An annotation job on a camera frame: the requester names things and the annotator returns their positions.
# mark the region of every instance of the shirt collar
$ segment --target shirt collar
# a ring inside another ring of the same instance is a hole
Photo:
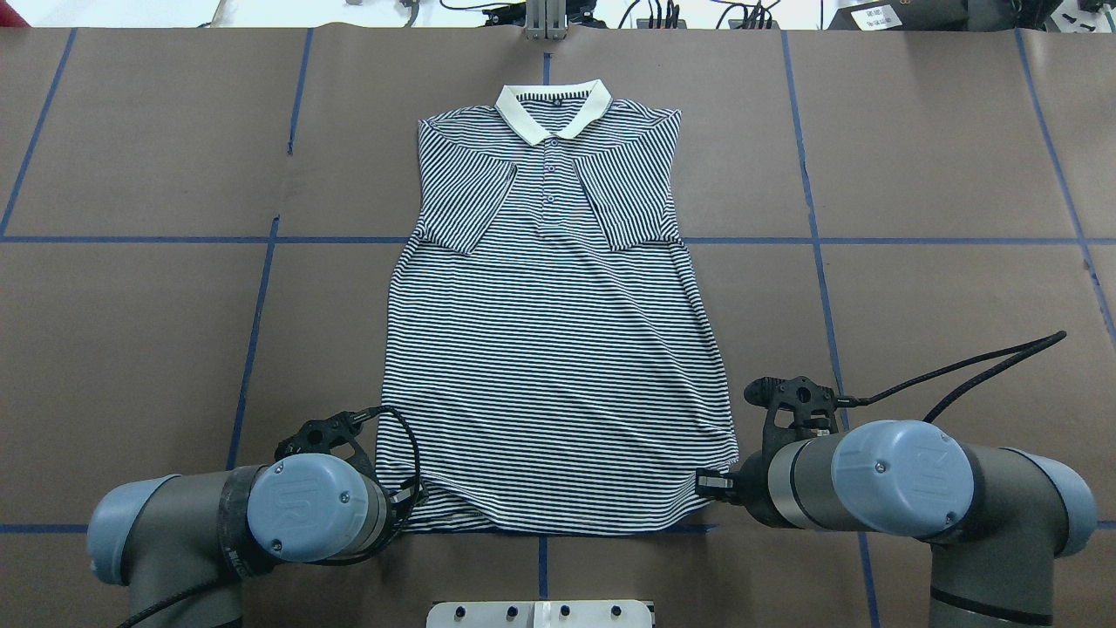
[[[585,104],[581,105],[581,110],[577,112],[574,119],[569,120],[569,124],[557,133],[550,133],[543,128],[519,102],[519,96],[525,94],[549,96],[579,91],[589,93]],[[604,116],[612,104],[613,95],[608,93],[605,84],[597,79],[577,85],[506,85],[500,91],[500,97],[496,100],[496,108],[517,135],[528,144],[537,146],[552,135],[564,139],[577,137],[577,134],[584,131],[590,122]]]

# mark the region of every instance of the robotic arm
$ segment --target robotic arm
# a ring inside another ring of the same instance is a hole
[[[1017,358],[975,383],[1061,338],[1036,341],[1046,345],[1021,358],[1039,346],[1006,350]],[[768,408],[762,451],[733,473],[700,470],[698,494],[742,505],[771,528],[875,531],[929,543],[931,628],[1051,626],[1054,560],[1084,549],[1097,525],[1085,481],[1049,458],[958,443],[925,421],[835,434],[837,408],[877,398],[840,397],[807,378],[752,383],[744,399]],[[776,424],[780,410],[793,414],[788,427]]]
[[[392,492],[355,441],[363,423],[383,414],[400,421],[415,453],[414,476]],[[343,444],[350,458],[329,455]],[[240,626],[243,580],[283,562],[367,560],[423,496],[414,435],[389,407],[308,422],[279,444],[276,461],[135,482],[102,499],[87,551],[98,579],[128,586],[133,615],[122,627]]]

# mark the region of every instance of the shirt sleeve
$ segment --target shirt sleeve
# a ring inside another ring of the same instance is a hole
[[[681,119],[681,112],[671,112],[635,142],[577,161],[610,250],[679,239],[671,162]]]
[[[419,125],[423,241],[469,254],[500,210],[516,164],[453,143],[430,123]]]

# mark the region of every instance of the light blue joint cover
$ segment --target light blue joint cover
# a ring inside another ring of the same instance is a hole
[[[100,499],[93,511],[89,532],[85,538],[85,552],[92,559],[89,569],[98,580],[106,584],[125,584],[121,562],[124,560],[124,544],[132,533],[132,525],[147,500],[174,477],[179,475],[122,484]]]
[[[368,515],[368,489],[352,465],[296,454],[271,465],[248,495],[248,528],[277,559],[314,562],[353,543]]]
[[[972,505],[973,470],[964,451],[923,422],[873,422],[849,432],[830,473],[845,509],[888,534],[933,537]]]
[[[1058,552],[1058,557],[1071,557],[1085,549],[1093,537],[1093,531],[1097,529],[1097,501],[1093,497],[1093,491],[1085,480],[1074,470],[1058,461],[1028,454],[1014,447],[1004,447],[1008,452],[1014,452],[1035,466],[1042,470],[1042,473],[1050,479],[1050,483],[1058,490],[1062,504],[1066,505],[1066,516],[1069,519],[1069,534],[1066,537],[1066,547]]]

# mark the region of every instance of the white label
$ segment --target white label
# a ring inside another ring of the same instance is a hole
[[[853,19],[856,20],[856,26],[860,27],[860,30],[884,30],[885,28],[903,26],[891,4],[853,11]]]

